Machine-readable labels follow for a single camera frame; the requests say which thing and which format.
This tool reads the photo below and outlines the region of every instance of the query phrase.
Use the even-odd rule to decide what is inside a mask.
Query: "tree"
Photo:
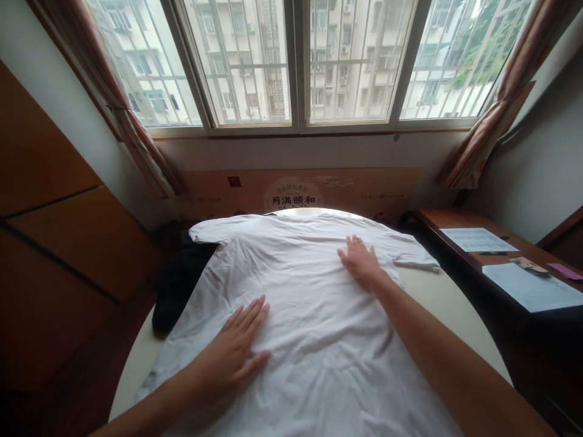
[[[471,19],[468,29],[463,34],[459,55],[461,56],[466,47],[467,49],[466,55],[462,59],[460,71],[455,78],[454,87],[456,89],[463,87],[474,65],[476,68],[469,81],[470,86],[492,81],[502,70],[522,27],[527,8],[515,8],[507,14],[495,18],[494,14],[501,1],[504,0],[481,0],[479,13]],[[484,45],[484,49],[480,58],[476,60],[482,45]]]

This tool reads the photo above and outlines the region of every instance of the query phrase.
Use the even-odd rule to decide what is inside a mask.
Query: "black cloth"
[[[194,243],[188,231],[182,232],[180,254],[166,261],[156,277],[158,298],[152,315],[156,333],[166,335],[174,328],[218,246],[216,243]]]

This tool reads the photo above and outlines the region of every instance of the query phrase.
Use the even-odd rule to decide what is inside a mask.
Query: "tied curtain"
[[[567,0],[541,0],[531,25],[502,72],[494,103],[471,129],[437,177],[444,188],[475,189],[498,138],[510,121],[516,100],[562,35],[574,14]]]
[[[66,45],[95,92],[110,108],[117,132],[153,194],[164,199],[184,193],[186,189],[183,183],[170,168],[140,120],[130,110],[117,70],[108,61],[100,42],[100,31],[94,26],[83,0],[29,2]]]

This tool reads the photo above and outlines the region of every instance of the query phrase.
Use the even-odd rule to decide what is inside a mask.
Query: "circular logo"
[[[300,177],[289,176],[276,180],[265,191],[265,212],[291,208],[319,208],[322,195],[318,187]]]

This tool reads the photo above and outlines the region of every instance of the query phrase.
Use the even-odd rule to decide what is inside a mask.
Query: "t-shirt sleeve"
[[[399,232],[387,233],[383,238],[383,249],[391,254],[393,264],[396,266],[439,271],[436,259],[411,235]]]
[[[195,243],[227,244],[248,226],[252,217],[256,216],[237,215],[205,220],[190,228],[188,235]]]

